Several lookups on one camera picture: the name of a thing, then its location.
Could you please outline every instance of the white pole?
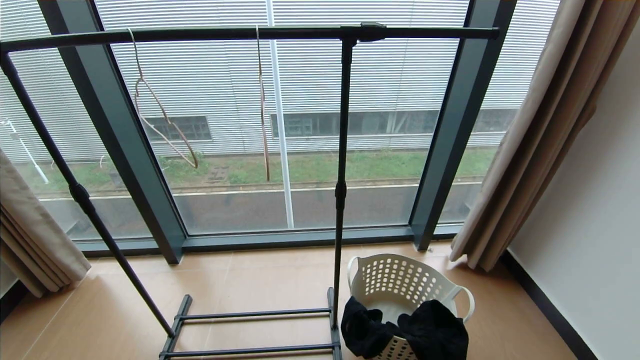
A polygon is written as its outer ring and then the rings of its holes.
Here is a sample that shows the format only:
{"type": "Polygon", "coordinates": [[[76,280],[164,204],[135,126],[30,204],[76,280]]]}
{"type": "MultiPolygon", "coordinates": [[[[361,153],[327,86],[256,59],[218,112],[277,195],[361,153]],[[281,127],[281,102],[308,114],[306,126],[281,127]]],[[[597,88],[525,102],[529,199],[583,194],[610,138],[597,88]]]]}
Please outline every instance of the white pole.
{"type": "MultiPolygon", "coordinates": [[[[273,2],[267,2],[267,25],[274,26],[273,2]]],[[[284,184],[284,202],[287,209],[287,227],[293,229],[293,206],[291,205],[291,182],[289,180],[289,160],[287,159],[287,139],[285,138],[284,114],[282,112],[282,94],[280,93],[280,69],[278,68],[278,46],[276,40],[269,40],[271,50],[271,68],[273,69],[273,88],[276,97],[276,116],[278,120],[278,139],[280,140],[280,162],[282,163],[282,182],[284,184]]]]}
{"type": "Polygon", "coordinates": [[[13,133],[15,134],[15,137],[18,139],[20,144],[22,144],[22,148],[27,153],[27,156],[29,156],[29,159],[33,163],[33,166],[36,168],[36,171],[38,172],[38,174],[40,174],[40,177],[42,178],[44,183],[49,184],[49,179],[47,179],[47,176],[44,174],[44,172],[42,172],[42,169],[40,168],[36,160],[33,158],[33,156],[31,156],[31,153],[29,152],[29,148],[27,148],[27,145],[25,145],[24,142],[22,141],[20,134],[18,134],[18,131],[15,130],[15,127],[13,126],[13,123],[11,123],[11,120],[5,120],[5,122],[11,127],[11,131],[13,131],[13,133]]]}

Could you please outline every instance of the beige curtain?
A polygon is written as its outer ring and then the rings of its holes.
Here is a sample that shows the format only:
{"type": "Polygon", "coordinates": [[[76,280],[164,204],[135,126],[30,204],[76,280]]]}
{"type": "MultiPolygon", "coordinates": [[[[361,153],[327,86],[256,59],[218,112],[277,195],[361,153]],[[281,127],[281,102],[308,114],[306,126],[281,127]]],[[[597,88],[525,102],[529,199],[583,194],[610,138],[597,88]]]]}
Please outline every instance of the beige curtain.
{"type": "Polygon", "coordinates": [[[466,254],[469,267],[493,268],[594,114],[639,13],[640,0],[561,1],[529,93],[452,243],[451,260],[466,254]]]}
{"type": "Polygon", "coordinates": [[[91,265],[0,150],[0,257],[33,295],[81,280],[91,265]]]}

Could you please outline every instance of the wire hanger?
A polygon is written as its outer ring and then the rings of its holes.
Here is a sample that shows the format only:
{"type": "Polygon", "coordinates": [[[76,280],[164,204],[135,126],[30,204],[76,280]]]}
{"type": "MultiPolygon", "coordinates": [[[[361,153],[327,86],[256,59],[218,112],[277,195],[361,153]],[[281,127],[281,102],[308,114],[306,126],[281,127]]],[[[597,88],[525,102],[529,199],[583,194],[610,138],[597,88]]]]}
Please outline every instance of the wire hanger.
{"type": "Polygon", "coordinates": [[[264,82],[262,81],[262,59],[260,57],[260,30],[255,26],[255,39],[258,43],[258,82],[260,83],[260,122],[262,124],[262,145],[264,147],[264,169],[267,172],[267,181],[271,181],[269,170],[269,148],[267,146],[267,127],[264,124],[264,82]]]}
{"type": "Polygon", "coordinates": [[[138,58],[138,46],[136,45],[136,39],[133,37],[133,32],[131,31],[131,29],[127,28],[127,30],[129,30],[129,34],[131,35],[131,42],[133,43],[133,49],[134,49],[134,52],[136,53],[136,65],[138,66],[138,74],[140,75],[138,80],[136,80],[136,86],[135,86],[134,95],[133,95],[133,105],[136,108],[136,113],[138,113],[138,117],[148,127],[153,129],[158,135],[160,135],[160,137],[164,139],[164,141],[178,155],[180,155],[180,157],[184,159],[184,161],[189,163],[189,165],[191,165],[192,167],[198,168],[198,158],[196,157],[196,154],[193,152],[193,149],[191,148],[191,144],[189,143],[189,140],[187,140],[187,138],[184,136],[184,134],[182,133],[178,125],[176,125],[175,123],[171,122],[171,120],[169,120],[169,116],[166,114],[166,111],[164,110],[164,106],[160,102],[160,99],[158,99],[158,96],[156,95],[156,93],[153,91],[153,89],[151,89],[151,86],[149,85],[149,83],[147,83],[147,80],[145,80],[145,77],[142,74],[142,67],[140,66],[140,59],[138,58]],[[184,144],[187,145],[187,149],[189,149],[189,152],[191,153],[191,159],[193,159],[193,161],[191,161],[186,155],[184,155],[180,150],[178,150],[178,148],[176,148],[176,146],[172,144],[171,141],[169,141],[169,139],[167,139],[167,137],[164,134],[162,134],[162,132],[160,132],[160,130],[156,129],[156,127],[153,124],[151,124],[149,121],[147,121],[147,119],[142,115],[142,113],[140,113],[140,105],[138,104],[138,99],[140,98],[140,84],[144,84],[147,87],[147,89],[151,93],[151,96],[156,101],[156,104],[158,104],[158,106],[160,107],[160,111],[162,111],[162,115],[165,121],[167,122],[167,124],[172,125],[175,128],[175,130],[178,132],[178,135],[180,135],[180,138],[182,139],[184,144]]]}

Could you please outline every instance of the laundry basket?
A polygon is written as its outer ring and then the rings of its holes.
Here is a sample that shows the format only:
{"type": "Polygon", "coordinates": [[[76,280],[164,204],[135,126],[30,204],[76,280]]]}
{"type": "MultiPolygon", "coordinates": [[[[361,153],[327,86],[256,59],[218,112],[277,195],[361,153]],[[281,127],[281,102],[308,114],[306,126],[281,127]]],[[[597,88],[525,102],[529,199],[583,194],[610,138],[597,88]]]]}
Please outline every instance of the laundry basket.
{"type": "MultiPolygon", "coordinates": [[[[469,296],[467,322],[476,307],[467,288],[451,282],[434,268],[414,259],[394,254],[378,254],[368,258],[355,257],[347,267],[349,290],[367,309],[382,310],[382,322],[397,324],[400,314],[412,314],[423,302],[437,299],[458,315],[454,297],[464,290],[469,296]],[[351,266],[358,260],[358,271],[351,280],[351,266]]],[[[387,347],[374,357],[380,360],[415,360],[409,343],[394,336],[387,347]]]]}

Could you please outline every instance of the white wall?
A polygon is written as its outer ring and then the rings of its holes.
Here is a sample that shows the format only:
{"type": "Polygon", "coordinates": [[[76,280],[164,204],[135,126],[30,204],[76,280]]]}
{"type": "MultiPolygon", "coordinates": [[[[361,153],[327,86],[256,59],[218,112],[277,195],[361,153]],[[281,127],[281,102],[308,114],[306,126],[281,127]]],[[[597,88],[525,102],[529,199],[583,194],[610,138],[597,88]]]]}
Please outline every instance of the white wall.
{"type": "Polygon", "coordinates": [[[640,359],[640,26],[509,247],[599,359],[640,359]]]}
{"type": "Polygon", "coordinates": [[[3,297],[16,281],[18,281],[18,278],[9,269],[9,266],[6,266],[4,261],[0,260],[0,297],[3,297]]]}

